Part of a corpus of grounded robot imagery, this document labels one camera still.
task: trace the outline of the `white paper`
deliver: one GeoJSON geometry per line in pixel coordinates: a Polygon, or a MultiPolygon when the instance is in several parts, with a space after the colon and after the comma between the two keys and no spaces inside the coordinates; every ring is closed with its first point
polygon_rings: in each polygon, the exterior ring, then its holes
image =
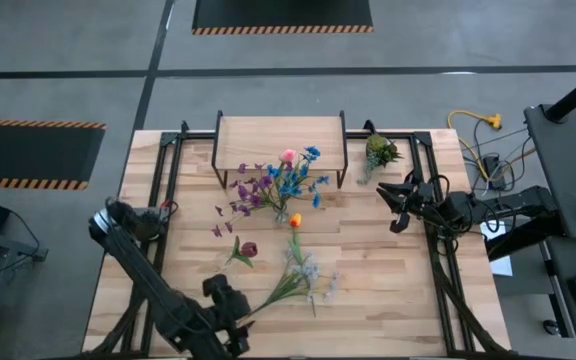
{"type": "MultiPolygon", "coordinates": [[[[491,229],[497,227],[497,221],[488,221],[491,229]]],[[[488,237],[488,240],[506,233],[506,224],[499,222],[499,229],[496,232],[488,230],[486,224],[481,224],[481,233],[488,237]]],[[[504,256],[490,263],[490,269],[495,275],[512,276],[512,264],[510,264],[510,256],[504,256]]]]}

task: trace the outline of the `orange and black striped tape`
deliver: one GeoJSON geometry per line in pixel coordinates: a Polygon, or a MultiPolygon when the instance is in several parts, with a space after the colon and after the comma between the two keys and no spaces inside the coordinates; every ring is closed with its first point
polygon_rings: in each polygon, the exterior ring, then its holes
{"type": "Polygon", "coordinates": [[[84,190],[88,187],[87,181],[56,180],[56,179],[0,179],[0,188],[9,189],[55,189],[55,190],[84,190]]]}
{"type": "Polygon", "coordinates": [[[106,129],[104,123],[91,123],[82,121],[19,121],[19,120],[0,120],[0,126],[18,126],[18,127],[51,127],[51,128],[86,128],[86,129],[106,129]]]}
{"type": "Polygon", "coordinates": [[[373,32],[368,25],[237,26],[192,29],[193,35],[332,34],[373,32]]]}

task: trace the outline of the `wooden table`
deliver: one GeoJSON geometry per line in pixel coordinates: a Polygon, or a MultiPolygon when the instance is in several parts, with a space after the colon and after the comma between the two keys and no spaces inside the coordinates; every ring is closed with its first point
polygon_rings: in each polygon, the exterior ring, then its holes
{"type": "MultiPolygon", "coordinates": [[[[454,130],[430,130],[439,173],[451,182],[451,190],[469,190],[468,177],[454,130]]],[[[121,200],[146,206],[161,131],[138,131],[130,149],[121,200]]],[[[234,235],[215,238],[210,231],[220,218],[214,205],[227,208],[236,194],[223,190],[211,168],[213,144],[207,140],[185,141],[177,177],[175,200],[179,211],[172,217],[163,277],[173,287],[202,305],[201,282],[224,271],[231,285],[242,290],[252,307],[262,303],[284,268],[283,254],[290,230],[276,228],[271,212],[255,213],[235,226],[242,241],[255,241],[259,255],[255,269],[223,264],[234,235]]],[[[303,215],[301,241],[312,251],[323,275],[341,273],[339,291],[331,304],[316,300],[317,317],[305,298],[295,297],[272,305],[255,315],[246,357],[358,357],[444,355],[439,312],[422,224],[411,220],[401,234],[389,232],[393,219],[375,192],[378,181],[403,182],[412,170],[410,149],[400,144],[403,159],[378,170],[367,186],[359,186],[365,140],[348,141],[348,174],[342,189],[334,182],[321,187],[323,201],[314,209],[309,201],[291,200],[289,210],[303,215]]],[[[427,164],[424,160],[427,175],[427,164]]],[[[163,181],[168,178],[164,172],[163,181]]],[[[495,340],[509,348],[509,340],[497,291],[480,236],[459,240],[457,258],[466,301],[495,340]]],[[[94,348],[117,322],[128,305],[132,282],[114,258],[106,256],[84,341],[94,348]]],[[[463,348],[456,312],[451,319],[458,348],[463,348]]],[[[136,340],[140,339],[138,323],[136,340]]],[[[155,332],[151,356],[176,353],[155,332]]]]}

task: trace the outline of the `concrete floor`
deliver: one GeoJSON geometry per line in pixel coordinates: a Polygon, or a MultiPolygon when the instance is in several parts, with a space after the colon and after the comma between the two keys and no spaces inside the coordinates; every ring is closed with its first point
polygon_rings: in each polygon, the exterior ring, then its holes
{"type": "MultiPolygon", "coordinates": [[[[146,70],[164,4],[0,0],[0,72],[146,70]]],[[[576,0],[371,0],[371,7],[374,34],[193,37],[194,2],[177,0],[159,68],[561,65],[566,71],[576,65],[576,0]]],[[[555,101],[574,86],[576,72],[162,78],[154,84],[144,128],[178,128],[187,120],[193,129],[212,129],[219,109],[232,115],[343,109],[349,128],[368,118],[379,127],[443,128],[453,109],[501,113],[501,131],[480,127],[485,141],[523,128],[525,107],[555,101]]],[[[19,212],[50,249],[45,263],[20,271],[11,285],[0,311],[0,360],[80,350],[102,256],[86,220],[117,194],[143,89],[143,78],[0,79],[2,119],[109,125],[86,191],[0,190],[0,204],[19,212]]],[[[475,122],[455,123],[472,141],[475,122]]],[[[525,138],[521,133],[483,151],[503,156],[525,138]]],[[[516,190],[534,184],[546,185],[531,156],[516,190]]],[[[535,325],[551,316],[550,305],[545,296],[513,293],[521,281],[499,285],[513,348],[576,358],[574,341],[535,325]]]]}

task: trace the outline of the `yellow cable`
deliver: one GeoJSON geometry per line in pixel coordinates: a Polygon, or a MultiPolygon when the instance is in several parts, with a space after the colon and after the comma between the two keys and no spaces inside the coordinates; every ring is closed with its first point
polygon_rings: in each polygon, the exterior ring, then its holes
{"type": "MultiPolygon", "coordinates": [[[[451,111],[450,114],[448,114],[448,128],[449,129],[454,129],[452,126],[452,117],[455,116],[456,114],[468,115],[468,116],[471,116],[475,119],[485,121],[488,125],[490,125],[495,130],[501,129],[501,115],[496,114],[495,116],[483,116],[483,115],[475,114],[475,113],[470,112],[468,110],[451,111]]],[[[502,170],[501,174],[499,174],[498,177],[489,178],[488,174],[486,174],[486,170],[484,169],[483,164],[481,163],[481,159],[479,158],[477,153],[475,153],[475,151],[473,150],[473,147],[470,146],[470,144],[468,144],[468,142],[466,140],[462,139],[461,137],[458,137],[458,139],[462,144],[464,144],[466,146],[466,149],[468,149],[468,151],[470,151],[470,153],[472,154],[473,160],[474,160],[475,164],[477,165],[479,172],[481,173],[481,177],[483,177],[484,180],[486,180],[487,182],[492,182],[492,181],[497,181],[497,180],[503,179],[504,175],[506,174],[506,172],[508,172],[510,170],[513,163],[521,160],[522,158],[525,158],[526,156],[528,156],[528,155],[530,155],[536,151],[535,148],[533,147],[532,149],[526,151],[525,153],[517,156],[512,161],[510,161],[507,165],[504,165],[502,167],[503,170],[502,170]]]]}

